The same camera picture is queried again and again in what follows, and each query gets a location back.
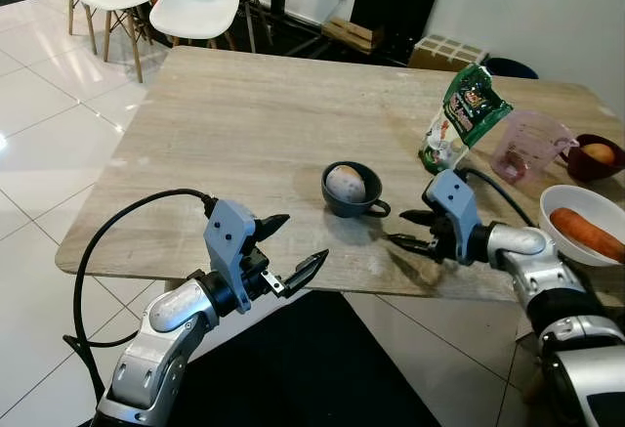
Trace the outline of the dark grey cup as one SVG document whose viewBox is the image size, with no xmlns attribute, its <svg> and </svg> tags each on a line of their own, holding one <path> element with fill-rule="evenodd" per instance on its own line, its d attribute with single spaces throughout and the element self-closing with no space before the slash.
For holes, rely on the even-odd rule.
<svg viewBox="0 0 625 427">
<path fill-rule="evenodd" d="M 357 169 L 357 172 L 361 173 L 363 182 L 365 182 L 365 185 L 367 186 L 367 196 L 362 203 L 340 202 L 340 200 L 336 199 L 334 195 L 330 194 L 326 190 L 324 186 L 325 174 L 329 172 L 332 167 L 339 164 L 352 165 L 353 168 Z M 392 206 L 381 199 L 383 185 L 381 185 L 378 174 L 372 171 L 371 168 L 366 167 L 366 165 L 353 162 L 352 160 L 340 160 L 340 162 L 327 165 L 325 171 L 321 174 L 321 188 L 327 207 L 329 207 L 330 211 L 334 213 L 335 216 L 343 218 L 358 218 L 365 216 L 384 218 L 388 217 L 389 214 L 392 213 Z"/>
</svg>

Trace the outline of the brown potato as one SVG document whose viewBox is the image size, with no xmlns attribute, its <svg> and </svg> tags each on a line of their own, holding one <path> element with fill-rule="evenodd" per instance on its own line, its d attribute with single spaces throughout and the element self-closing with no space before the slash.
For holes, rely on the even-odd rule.
<svg viewBox="0 0 625 427">
<path fill-rule="evenodd" d="M 324 186 L 340 202 L 362 203 L 367 196 L 367 186 L 356 168 L 339 164 L 325 174 Z"/>
</svg>

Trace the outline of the black floor mat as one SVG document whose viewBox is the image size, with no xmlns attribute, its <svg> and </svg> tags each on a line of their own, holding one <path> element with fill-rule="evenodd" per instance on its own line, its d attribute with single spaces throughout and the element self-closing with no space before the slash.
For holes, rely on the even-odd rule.
<svg viewBox="0 0 625 427">
<path fill-rule="evenodd" d="M 190 362 L 168 427 L 441 427 L 343 294 L 313 290 Z"/>
</svg>

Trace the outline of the wooden dining table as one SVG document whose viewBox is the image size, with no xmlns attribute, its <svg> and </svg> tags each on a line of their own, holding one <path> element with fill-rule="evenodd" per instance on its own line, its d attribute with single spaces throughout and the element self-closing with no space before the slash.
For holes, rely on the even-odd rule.
<svg viewBox="0 0 625 427">
<path fill-rule="evenodd" d="M 311 289 L 392 296 L 517 302 L 512 279 L 486 265 L 441 265 L 401 251 L 387 234 L 429 239 L 428 228 L 395 217 L 425 209 L 432 180 L 418 150 L 455 71 L 251 55 L 176 47 L 169 53 L 106 168 L 59 245 L 55 263 L 74 274 L 98 227 L 125 205 L 173 189 L 235 200 L 256 216 L 290 221 L 260 249 L 273 274 L 289 276 L 329 249 Z M 625 124 L 588 88 L 495 77 L 518 110 L 540 111 L 575 134 L 624 147 Z M 392 216 L 344 220 L 327 209 L 321 173 L 334 162 L 378 173 Z M 207 271 L 206 217 L 195 196 L 144 205 L 107 231 L 88 274 L 175 280 Z"/>
</svg>

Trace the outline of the green snack bag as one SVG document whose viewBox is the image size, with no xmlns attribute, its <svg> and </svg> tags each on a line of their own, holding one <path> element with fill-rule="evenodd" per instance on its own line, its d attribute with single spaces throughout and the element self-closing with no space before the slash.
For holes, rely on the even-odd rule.
<svg viewBox="0 0 625 427">
<path fill-rule="evenodd" d="M 452 78 L 441 110 L 425 133 L 419 158 L 426 172 L 438 174 L 456 164 L 514 107 L 494 89 L 494 75 L 480 64 L 465 66 Z"/>
</svg>

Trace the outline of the pink plastic measuring cup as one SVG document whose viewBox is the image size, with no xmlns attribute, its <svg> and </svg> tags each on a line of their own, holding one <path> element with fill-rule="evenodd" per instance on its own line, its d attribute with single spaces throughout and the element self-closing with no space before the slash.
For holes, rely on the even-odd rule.
<svg viewBox="0 0 625 427">
<path fill-rule="evenodd" d="M 505 123 L 503 140 L 491 155 L 490 167 L 510 185 L 536 185 L 545 177 L 550 163 L 579 146 L 575 134 L 565 124 L 540 111 L 514 110 Z"/>
</svg>

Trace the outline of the white ceramic bowl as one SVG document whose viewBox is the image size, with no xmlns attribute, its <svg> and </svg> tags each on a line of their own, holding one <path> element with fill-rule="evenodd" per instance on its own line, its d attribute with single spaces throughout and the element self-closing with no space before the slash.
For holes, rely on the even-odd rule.
<svg viewBox="0 0 625 427">
<path fill-rule="evenodd" d="M 550 186 L 540 196 L 541 228 L 554 241 L 555 247 L 567 258 L 591 267 L 622 265 L 617 259 L 603 256 L 594 249 L 585 248 L 576 240 L 571 240 L 559 231 L 550 221 L 550 214 L 560 208 L 577 212 L 582 218 L 595 225 L 606 234 L 624 238 L 625 214 L 620 205 L 612 203 L 606 196 L 572 185 Z"/>
</svg>

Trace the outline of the orange carrot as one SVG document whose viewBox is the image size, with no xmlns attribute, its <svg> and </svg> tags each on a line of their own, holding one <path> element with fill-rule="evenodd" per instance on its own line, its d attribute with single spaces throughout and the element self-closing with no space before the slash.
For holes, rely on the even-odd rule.
<svg viewBox="0 0 625 427">
<path fill-rule="evenodd" d="M 615 235 L 608 234 L 603 228 L 585 220 L 572 209 L 563 207 L 554 209 L 549 214 L 549 220 L 560 234 L 574 242 L 581 243 L 586 248 L 611 258 L 612 261 L 625 262 L 625 245 Z"/>
</svg>

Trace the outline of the dark red bowl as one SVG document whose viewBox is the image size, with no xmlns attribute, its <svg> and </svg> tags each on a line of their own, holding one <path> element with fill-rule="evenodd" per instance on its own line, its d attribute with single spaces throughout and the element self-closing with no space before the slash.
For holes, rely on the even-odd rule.
<svg viewBox="0 0 625 427">
<path fill-rule="evenodd" d="M 580 182 L 593 182 L 598 180 L 606 180 L 606 178 L 613 176 L 613 174 L 624 171 L 625 167 L 625 151 L 621 149 L 616 143 L 598 136 L 598 134 L 579 134 L 575 138 L 576 146 L 570 147 L 566 151 L 560 154 L 560 158 L 566 164 L 566 171 L 568 176 L 572 180 Z M 603 165 L 597 160 L 586 157 L 582 153 L 581 146 L 585 143 L 607 143 L 611 145 L 616 153 L 615 164 Z"/>
</svg>

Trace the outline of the cardboard carton with dividers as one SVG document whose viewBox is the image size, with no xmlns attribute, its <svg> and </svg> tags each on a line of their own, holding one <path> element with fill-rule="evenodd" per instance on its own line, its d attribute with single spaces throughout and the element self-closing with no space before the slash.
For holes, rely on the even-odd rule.
<svg viewBox="0 0 625 427">
<path fill-rule="evenodd" d="M 486 49 L 469 46 L 459 40 L 430 34 L 412 48 L 407 68 L 460 71 L 470 65 L 482 64 L 488 57 Z"/>
</svg>

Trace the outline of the round orange fruit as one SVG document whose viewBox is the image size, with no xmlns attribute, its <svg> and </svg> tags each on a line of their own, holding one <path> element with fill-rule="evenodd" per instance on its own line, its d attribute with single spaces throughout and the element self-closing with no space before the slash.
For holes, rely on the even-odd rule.
<svg viewBox="0 0 625 427">
<path fill-rule="evenodd" d="M 607 143 L 585 143 L 581 146 L 582 153 L 595 162 L 603 165 L 613 165 L 616 160 L 616 153 L 611 145 Z"/>
</svg>

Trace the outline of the dark blue round stool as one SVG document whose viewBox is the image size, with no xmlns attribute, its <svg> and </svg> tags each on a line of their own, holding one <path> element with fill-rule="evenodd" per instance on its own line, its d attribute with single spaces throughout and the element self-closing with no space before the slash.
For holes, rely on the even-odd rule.
<svg viewBox="0 0 625 427">
<path fill-rule="evenodd" d="M 510 60 L 510 58 L 490 57 L 486 58 L 481 65 L 490 71 L 494 77 L 539 79 L 539 74 L 531 66 Z"/>
</svg>

